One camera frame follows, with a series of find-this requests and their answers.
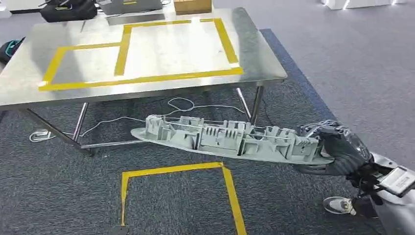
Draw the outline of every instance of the cardboard box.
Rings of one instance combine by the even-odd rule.
[[[212,0],[174,0],[177,15],[212,12]]]

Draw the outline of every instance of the blue carpet edge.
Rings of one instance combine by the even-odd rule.
[[[330,111],[323,99],[314,89],[313,85],[305,77],[304,73],[298,68],[296,62],[288,54],[287,50],[278,40],[277,36],[272,32],[271,29],[260,29],[259,30],[270,46],[271,50],[274,52],[275,56],[279,59],[282,66],[286,69],[288,73],[288,79],[293,79],[296,81],[304,94],[307,96],[309,101],[312,103],[317,112],[324,119],[333,119],[336,120],[336,116]]]

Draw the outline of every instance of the gray floor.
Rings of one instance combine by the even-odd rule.
[[[246,7],[258,28],[273,30],[340,120],[362,133],[372,150],[414,167],[413,3],[350,11],[329,11],[314,0],[222,0],[215,5]],[[2,33],[0,40],[24,36],[33,23],[41,21],[38,14],[0,20],[0,28],[8,32]],[[248,93],[252,99],[253,91]],[[233,95],[217,92],[191,98],[200,104],[237,105],[237,99],[229,98]],[[325,118],[293,80],[270,87],[265,101],[269,116],[281,126]],[[142,118],[167,111],[165,102],[143,102],[92,105],[86,126],[118,114]],[[67,108],[39,111],[70,131],[80,107],[73,106],[73,112]],[[212,116],[213,111],[193,114],[243,118],[227,110],[217,110]],[[261,116],[260,123],[267,123],[266,117]],[[130,138],[126,133],[134,126],[123,121],[110,124],[85,141]],[[0,130],[0,234],[7,235],[106,234],[119,223],[121,171],[222,161],[154,145],[102,149],[96,158],[85,159],[58,140],[28,143],[33,127],[16,112],[4,116]],[[299,175],[286,165],[224,161],[232,170],[249,234],[376,234],[364,223],[377,221],[333,216],[321,209],[324,197],[354,193],[342,178]],[[133,234],[234,233],[223,179],[217,172],[137,178],[130,187],[129,195],[136,195],[127,199],[127,222]],[[195,208],[203,208],[204,214]]]
[[[372,151],[415,168],[415,1],[331,11],[318,0],[217,0],[270,28]]]

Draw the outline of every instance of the white shoe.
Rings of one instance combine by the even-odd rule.
[[[323,206],[326,211],[333,214],[356,214],[350,198],[327,197],[323,200]]]

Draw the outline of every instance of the black bag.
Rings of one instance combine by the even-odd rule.
[[[6,65],[9,60],[12,58],[14,53],[16,53],[17,49],[22,44],[24,38],[21,40],[12,40],[0,47],[0,62]]]
[[[59,5],[57,2],[49,2],[40,10],[40,14],[49,23],[82,21],[94,18],[97,14],[97,9],[92,0],[70,0],[64,5]]]

